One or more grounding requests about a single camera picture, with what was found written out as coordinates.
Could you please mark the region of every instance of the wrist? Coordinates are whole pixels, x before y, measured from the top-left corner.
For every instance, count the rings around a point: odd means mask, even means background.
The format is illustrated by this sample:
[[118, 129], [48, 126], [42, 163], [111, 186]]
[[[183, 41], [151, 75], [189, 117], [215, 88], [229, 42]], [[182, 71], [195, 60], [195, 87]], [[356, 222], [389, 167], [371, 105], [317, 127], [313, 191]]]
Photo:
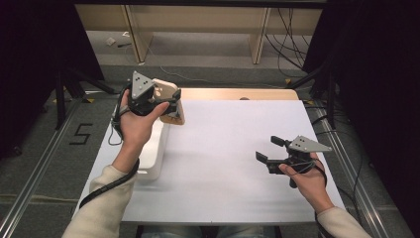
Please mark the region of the wrist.
[[117, 158], [112, 166], [120, 172], [128, 173], [136, 163], [143, 146], [123, 142]]
[[329, 196], [310, 200], [309, 203], [312, 205], [317, 214], [335, 206]]

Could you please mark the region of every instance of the black cable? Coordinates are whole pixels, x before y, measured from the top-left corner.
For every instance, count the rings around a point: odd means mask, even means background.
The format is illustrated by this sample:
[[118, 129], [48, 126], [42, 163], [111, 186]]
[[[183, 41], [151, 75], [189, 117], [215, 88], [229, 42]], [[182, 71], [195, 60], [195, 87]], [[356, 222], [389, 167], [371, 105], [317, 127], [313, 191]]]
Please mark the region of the black cable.
[[305, 108], [306, 109], [312, 109], [312, 108], [316, 108], [316, 109], [327, 109], [327, 107], [323, 107], [323, 106], [307, 106]]
[[300, 53], [300, 50], [297, 47], [296, 43], [294, 42], [294, 39], [293, 39], [293, 30], [292, 30], [292, 27], [291, 27], [291, 23], [292, 23], [292, 19], [293, 19], [293, 9], [292, 8], [289, 8], [289, 24], [288, 24], [288, 27], [286, 26], [286, 23], [285, 23], [285, 21], [283, 19], [283, 16], [281, 15], [281, 12], [280, 12], [280, 9], [279, 8], [277, 8], [277, 12], [278, 12], [278, 15], [279, 15], [282, 23], [283, 23], [284, 29], [286, 30], [286, 38], [287, 38], [287, 36], [289, 36], [289, 38], [290, 38], [290, 40], [292, 42], [293, 48], [294, 48], [294, 53], [296, 55], [296, 59], [299, 62], [300, 67], [302, 67], [302, 63], [300, 62], [299, 56], [297, 55], [297, 53], [299, 53], [299, 55], [302, 58], [303, 62], [305, 62], [305, 59], [302, 56], [302, 54]]
[[308, 47], [309, 47], [309, 43], [306, 41], [305, 37], [304, 37], [304, 36], [301, 36], [301, 37], [302, 37], [303, 41], [305, 41], [306, 46], [308, 46]]
[[315, 125], [315, 124], [317, 124], [318, 122], [320, 122], [321, 120], [323, 120], [323, 119], [325, 119], [325, 118], [328, 118], [328, 116], [327, 115], [324, 115], [324, 116], [321, 116], [321, 117], [319, 117], [319, 118], [317, 118], [317, 119], [315, 119], [311, 124], [312, 124], [312, 126], [313, 125]]
[[110, 145], [110, 146], [119, 146], [119, 145], [121, 145], [123, 143], [123, 140], [121, 138], [120, 138], [121, 140], [120, 140], [119, 143], [111, 143], [112, 135], [114, 135], [114, 127], [113, 126], [111, 126], [111, 135], [108, 138], [108, 145]]
[[[340, 134], [345, 134], [345, 135], [347, 135], [349, 138], [351, 138], [354, 142], [356, 142], [356, 143], [358, 144], [358, 140], [357, 140], [356, 138], [354, 138], [354, 137], [353, 137], [353, 135], [351, 135], [351, 134], [349, 134], [349, 133], [347, 133], [347, 132], [343, 132], [343, 131], [337, 131], [337, 130], [334, 130], [334, 131], [325, 131], [325, 132], [319, 132], [319, 133], [316, 133], [315, 135], [317, 135], [317, 136], [318, 136], [318, 135], [327, 134], [327, 133], [333, 133], [333, 132], [335, 132], [335, 133], [340, 133]], [[358, 167], [358, 170], [357, 170], [357, 173], [356, 173], [356, 177], [355, 177], [355, 183], [353, 184], [353, 188], [352, 188], [352, 193], [353, 193], [353, 195], [349, 195], [349, 197], [351, 198], [351, 201], [352, 201], [352, 203], [353, 203], [353, 204], [354, 204], [354, 206], [355, 206], [355, 212], [356, 212], [356, 214], [357, 214], [358, 221], [359, 221], [360, 225], [363, 227], [363, 224], [362, 224], [362, 217], [361, 217], [361, 215], [360, 215], [360, 213], [359, 213], [358, 201], [357, 201], [357, 199], [356, 199], [356, 188], [357, 188], [357, 185], [358, 185], [358, 182], [359, 182], [359, 176], [360, 176], [361, 171], [362, 171], [362, 165], [363, 165], [364, 155], [363, 155], [363, 153], [362, 153], [362, 151], [361, 151], [360, 146], [358, 146], [358, 148], [359, 148], [359, 155], [360, 155], [360, 160], [361, 160], [361, 162], [360, 162], [360, 164], [359, 164], [359, 167]]]
[[289, 61], [291, 64], [295, 65], [297, 68], [302, 69], [301, 66], [299, 66], [297, 63], [295, 63], [294, 61], [292, 61], [291, 59], [289, 59], [287, 56], [285, 56], [281, 51], [279, 51], [275, 45], [271, 42], [271, 40], [268, 38], [267, 35], [265, 35], [266, 39], [268, 40], [269, 44], [274, 48], [274, 50], [276, 52], [278, 52], [285, 60]]
[[289, 74], [285, 73], [283, 70], [281, 70], [281, 68], [280, 68], [280, 54], [277, 55], [277, 69], [281, 74], [283, 74], [286, 77], [301, 77], [301, 76], [289, 75]]
[[[314, 169], [316, 169], [317, 171], [319, 171], [320, 173], [321, 173], [321, 175], [324, 177], [324, 180], [325, 180], [325, 186], [327, 186], [327, 175], [325, 174], [325, 171], [324, 170], [322, 170], [321, 168], [319, 168], [318, 166], [315, 166], [314, 167]], [[319, 223], [319, 221], [318, 221], [318, 216], [317, 216], [317, 214], [316, 214], [316, 212], [314, 212], [314, 214], [315, 214], [315, 222], [316, 222], [316, 224], [317, 224], [317, 226], [318, 226], [318, 231], [324, 236], [324, 237], [328, 237], [328, 238], [332, 238], [333, 236], [330, 234], [330, 233], [328, 233], [328, 231], [321, 225], [321, 223]]]
[[129, 46], [129, 45], [131, 45], [131, 43], [118, 45], [118, 46], [117, 46], [117, 48], [127, 47], [127, 46]]
[[[118, 134], [119, 134], [119, 136], [121, 137], [121, 140], [124, 140], [124, 138], [123, 138], [123, 133], [122, 133], [122, 131], [121, 131], [121, 115], [122, 114], [120, 114], [120, 108], [121, 108], [121, 102], [122, 102], [122, 100], [123, 100], [123, 96], [124, 96], [124, 92], [127, 90], [127, 89], [129, 89], [130, 87], [131, 87], [131, 83], [129, 83], [129, 84], [127, 84], [122, 90], [121, 90], [121, 92], [120, 92], [120, 96], [118, 97], [118, 100], [117, 100], [117, 106], [116, 106], [116, 108], [115, 108], [115, 111], [114, 111], [114, 115], [113, 115], [113, 117], [112, 117], [112, 120], [111, 120], [111, 126], [112, 126], [112, 128], [113, 129], [115, 129], [117, 132], [118, 132]], [[109, 137], [109, 139], [108, 139], [108, 143], [111, 145], [111, 146], [116, 146], [116, 145], [119, 145], [119, 144], [111, 144], [110, 142], [111, 142], [111, 136]]]
[[121, 185], [124, 182], [131, 179], [137, 173], [137, 170], [139, 169], [139, 164], [140, 164], [140, 160], [137, 159], [133, 168], [131, 169], [131, 171], [127, 175], [125, 175], [125, 176], [123, 176], [123, 177], [121, 177], [121, 178], [119, 178], [119, 179], [117, 179], [117, 180], [115, 180], [115, 181], [113, 181], [109, 184], [106, 184], [106, 185], [90, 192], [90, 194], [88, 194], [86, 197], [84, 197], [83, 200], [80, 202], [79, 209], [82, 206], [84, 206], [87, 202], [93, 200], [95, 197], [99, 196], [100, 194], [103, 194], [104, 192], [106, 192], [106, 191], [108, 191], [108, 190], [110, 190], [110, 189], [112, 189], [112, 188], [114, 188], [118, 185]]
[[337, 116], [344, 116], [344, 115], [336, 115], [336, 114], [334, 114], [334, 121], [340, 122], [340, 123], [345, 124], [345, 125], [352, 125], [352, 123], [350, 121], [343, 121], [343, 120], [337, 119]]
[[275, 41], [276, 41], [276, 42], [278, 42], [278, 44], [279, 44], [279, 45], [281, 45], [281, 47], [282, 47], [282, 48], [288, 49], [288, 50], [293, 51], [293, 52], [299, 52], [299, 53], [304, 54], [304, 55], [308, 55], [307, 53], [304, 53], [304, 52], [298, 51], [297, 49], [292, 49], [292, 48], [290, 48], [290, 47], [285, 46], [285, 45], [284, 45], [285, 38], [284, 38], [283, 43], [281, 43], [281, 42], [277, 39], [277, 37], [276, 37], [275, 35], [272, 35], [272, 37], [275, 39]]

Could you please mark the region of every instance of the aluminum rail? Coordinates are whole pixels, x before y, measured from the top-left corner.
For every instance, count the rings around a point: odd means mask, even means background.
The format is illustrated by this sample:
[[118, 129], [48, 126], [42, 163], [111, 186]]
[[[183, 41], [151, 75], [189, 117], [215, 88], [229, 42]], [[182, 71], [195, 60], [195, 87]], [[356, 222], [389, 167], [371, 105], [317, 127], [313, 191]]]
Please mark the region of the aluminum rail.
[[0, 227], [0, 237], [9, 238], [12, 236], [12, 233], [15, 231], [16, 226], [19, 224], [19, 221], [24, 214], [32, 195], [34, 194], [41, 179], [46, 173], [46, 170], [53, 158], [53, 154], [59, 146], [62, 137], [67, 131], [68, 125], [70, 124], [71, 119], [73, 118], [74, 113], [80, 106], [81, 102], [81, 98], [75, 98], [70, 103], [66, 120], [63, 122], [60, 129], [56, 130], [52, 135], [49, 144], [47, 145], [40, 160], [31, 173], [31, 176], [28, 178], [24, 188], [17, 196], [6, 217], [2, 220]]
[[[322, 102], [316, 100], [315, 105], [322, 107]], [[326, 112], [324, 109], [316, 110], [318, 116], [325, 116]], [[349, 155], [347, 154], [337, 132], [335, 132], [327, 120], [322, 120], [322, 126], [325, 131], [331, 132], [327, 133], [328, 139], [331, 142], [331, 145], [334, 149], [334, 152], [339, 159], [339, 162], [343, 168], [344, 173], [351, 185], [357, 183], [356, 186], [356, 197], [358, 199], [359, 205], [361, 206], [362, 211], [364, 212], [367, 223], [371, 229], [372, 235], [374, 237], [390, 237], [385, 227], [383, 226], [382, 219], [374, 207], [373, 202], [371, 201], [368, 193], [364, 187], [364, 184], [360, 178], [358, 178], [358, 173], [356, 168], [353, 166], [352, 161], [350, 160]]]

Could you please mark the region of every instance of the white object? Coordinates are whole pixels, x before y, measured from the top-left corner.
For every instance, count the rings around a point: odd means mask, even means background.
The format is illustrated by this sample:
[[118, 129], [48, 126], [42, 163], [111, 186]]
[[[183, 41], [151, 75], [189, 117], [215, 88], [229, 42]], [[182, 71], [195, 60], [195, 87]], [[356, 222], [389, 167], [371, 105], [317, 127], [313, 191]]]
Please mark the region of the white object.
[[[260, 225], [314, 222], [314, 211], [289, 177], [271, 175], [256, 151], [285, 159], [271, 136], [317, 141], [301, 101], [183, 100], [188, 122], [170, 125], [158, 179], [135, 183], [123, 222], [143, 224]], [[119, 152], [105, 134], [81, 198]], [[344, 208], [322, 153], [327, 191]]]
[[160, 175], [161, 160], [164, 154], [168, 130], [169, 125], [157, 119], [151, 138], [143, 146], [142, 154], [139, 157], [138, 179], [157, 179]]
[[112, 46], [112, 45], [114, 45], [114, 43], [116, 43], [117, 41], [115, 41], [113, 38], [108, 38], [107, 40], [106, 40], [106, 45], [108, 45], [108, 46]]

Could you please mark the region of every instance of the forearm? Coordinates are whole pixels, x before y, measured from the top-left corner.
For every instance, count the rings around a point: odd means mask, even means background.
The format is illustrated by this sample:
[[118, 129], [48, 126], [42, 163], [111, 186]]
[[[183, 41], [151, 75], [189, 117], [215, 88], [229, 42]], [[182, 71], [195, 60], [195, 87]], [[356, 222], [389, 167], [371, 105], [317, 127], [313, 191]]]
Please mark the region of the forearm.
[[315, 213], [319, 214], [325, 210], [334, 207], [334, 203], [331, 201], [327, 191], [322, 190], [314, 195], [313, 198], [306, 198], [311, 206], [314, 208]]
[[[90, 191], [124, 176], [112, 166], [90, 184]], [[63, 237], [118, 237], [120, 222], [133, 193], [136, 177], [86, 203], [74, 215]]]
[[339, 207], [332, 207], [319, 213], [318, 221], [333, 237], [370, 237], [352, 215]]
[[143, 149], [143, 144], [123, 142], [117, 158], [112, 166], [120, 172], [128, 173], [136, 163]]

